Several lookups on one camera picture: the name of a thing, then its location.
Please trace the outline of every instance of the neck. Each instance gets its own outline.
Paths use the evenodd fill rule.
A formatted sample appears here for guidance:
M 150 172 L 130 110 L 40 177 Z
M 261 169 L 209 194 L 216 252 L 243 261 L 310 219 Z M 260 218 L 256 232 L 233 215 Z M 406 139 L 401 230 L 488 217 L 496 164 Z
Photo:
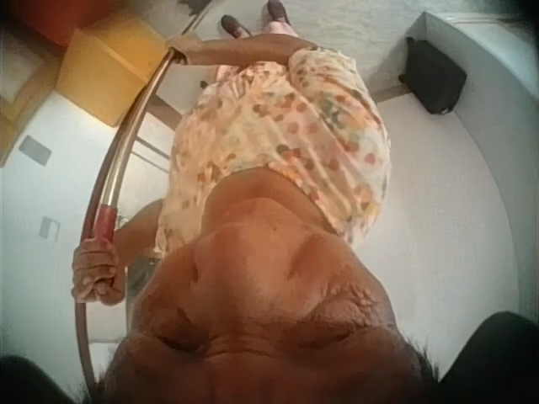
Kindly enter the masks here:
M 245 170 L 224 178 L 206 201 L 202 231 L 210 230 L 231 205 L 256 198 L 272 199 L 306 224 L 335 233 L 320 209 L 294 183 L 266 168 Z

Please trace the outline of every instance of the red object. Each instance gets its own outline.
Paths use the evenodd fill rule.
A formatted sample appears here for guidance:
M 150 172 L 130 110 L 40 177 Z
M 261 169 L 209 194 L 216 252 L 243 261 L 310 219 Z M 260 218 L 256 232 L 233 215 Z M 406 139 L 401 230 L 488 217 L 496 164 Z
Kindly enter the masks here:
M 93 227 L 93 236 L 95 238 L 106 238 L 113 241 L 116 227 L 116 216 L 118 210 L 112 206 L 101 204 L 98 210 L 98 218 Z
M 67 47 L 77 27 L 105 17 L 117 4 L 118 0 L 14 0 L 11 9 L 23 24 Z

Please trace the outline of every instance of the cardboard box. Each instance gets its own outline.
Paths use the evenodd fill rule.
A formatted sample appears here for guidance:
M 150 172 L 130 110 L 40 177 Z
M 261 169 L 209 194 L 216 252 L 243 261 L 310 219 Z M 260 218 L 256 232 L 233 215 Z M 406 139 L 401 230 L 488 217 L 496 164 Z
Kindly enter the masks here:
M 56 90 L 116 126 L 166 53 L 165 40 L 139 17 L 127 11 L 113 13 L 75 31 Z

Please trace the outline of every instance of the black object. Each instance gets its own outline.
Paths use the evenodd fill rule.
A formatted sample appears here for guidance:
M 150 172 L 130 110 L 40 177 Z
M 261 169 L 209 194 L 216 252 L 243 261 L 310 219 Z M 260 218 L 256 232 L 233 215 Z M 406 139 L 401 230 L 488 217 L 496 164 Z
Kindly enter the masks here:
M 440 383 L 441 403 L 538 403 L 539 326 L 494 314 L 468 340 Z
M 461 96 L 466 72 L 428 41 L 410 37 L 406 41 L 406 72 L 398 79 L 431 114 L 451 112 Z

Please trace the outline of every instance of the hand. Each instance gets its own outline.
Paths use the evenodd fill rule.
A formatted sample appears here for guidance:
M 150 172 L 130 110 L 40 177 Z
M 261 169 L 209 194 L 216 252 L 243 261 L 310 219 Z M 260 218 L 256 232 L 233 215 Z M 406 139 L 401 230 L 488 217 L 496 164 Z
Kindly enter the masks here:
M 72 295 L 77 302 L 99 300 L 107 306 L 125 297 L 125 267 L 114 244 L 105 239 L 84 240 L 73 254 Z
M 191 65 L 197 51 L 202 49 L 204 42 L 195 34 L 188 33 L 186 35 L 174 37 L 167 41 L 167 46 L 177 50 L 182 58 L 178 62 Z

